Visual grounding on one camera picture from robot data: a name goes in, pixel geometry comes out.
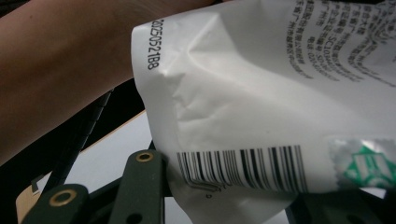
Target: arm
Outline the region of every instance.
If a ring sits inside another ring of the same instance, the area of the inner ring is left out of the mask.
[[[133,77],[136,25],[210,2],[33,0],[2,18],[0,164]]]

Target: plastic packaging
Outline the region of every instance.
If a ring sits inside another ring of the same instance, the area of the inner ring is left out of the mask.
[[[245,0],[135,28],[136,85],[191,220],[395,188],[395,23],[395,1]]]

